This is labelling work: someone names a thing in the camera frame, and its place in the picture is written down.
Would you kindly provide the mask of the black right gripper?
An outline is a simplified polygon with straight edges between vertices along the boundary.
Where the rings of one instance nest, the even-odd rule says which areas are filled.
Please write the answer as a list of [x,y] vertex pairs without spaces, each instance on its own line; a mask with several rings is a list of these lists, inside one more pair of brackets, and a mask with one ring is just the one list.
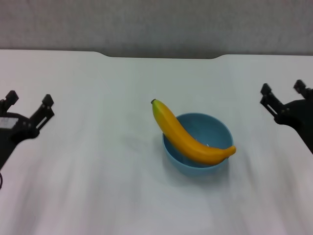
[[293,88],[304,99],[283,104],[272,93],[268,83],[264,83],[260,91],[262,94],[260,103],[272,114],[277,124],[286,125],[294,129],[312,153],[313,103],[306,99],[313,98],[313,90],[308,88],[301,79],[296,81]]

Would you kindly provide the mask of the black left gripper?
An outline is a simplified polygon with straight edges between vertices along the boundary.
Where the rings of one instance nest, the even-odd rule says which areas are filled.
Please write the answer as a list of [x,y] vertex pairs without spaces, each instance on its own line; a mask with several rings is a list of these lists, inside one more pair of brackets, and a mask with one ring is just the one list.
[[[19,97],[11,90],[0,101],[0,113],[4,114],[18,101]],[[0,168],[2,168],[16,146],[28,139],[36,138],[43,126],[54,116],[52,106],[54,101],[46,94],[38,110],[30,117],[7,113],[0,117]]]

